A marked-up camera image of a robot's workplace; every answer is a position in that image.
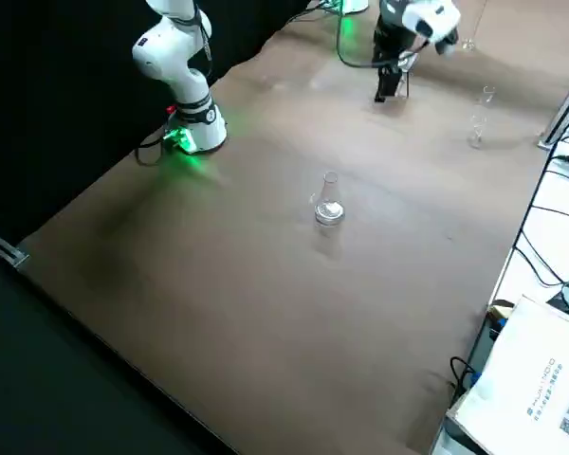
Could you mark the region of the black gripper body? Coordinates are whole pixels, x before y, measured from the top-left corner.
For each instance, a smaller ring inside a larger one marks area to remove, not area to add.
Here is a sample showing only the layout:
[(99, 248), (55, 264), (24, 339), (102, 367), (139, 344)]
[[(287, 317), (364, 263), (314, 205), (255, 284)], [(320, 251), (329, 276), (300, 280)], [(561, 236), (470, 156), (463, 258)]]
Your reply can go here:
[(415, 33), (403, 26), (402, 17), (410, 1), (379, 1), (379, 15), (373, 35), (372, 67), (397, 64), (406, 67), (412, 58)]

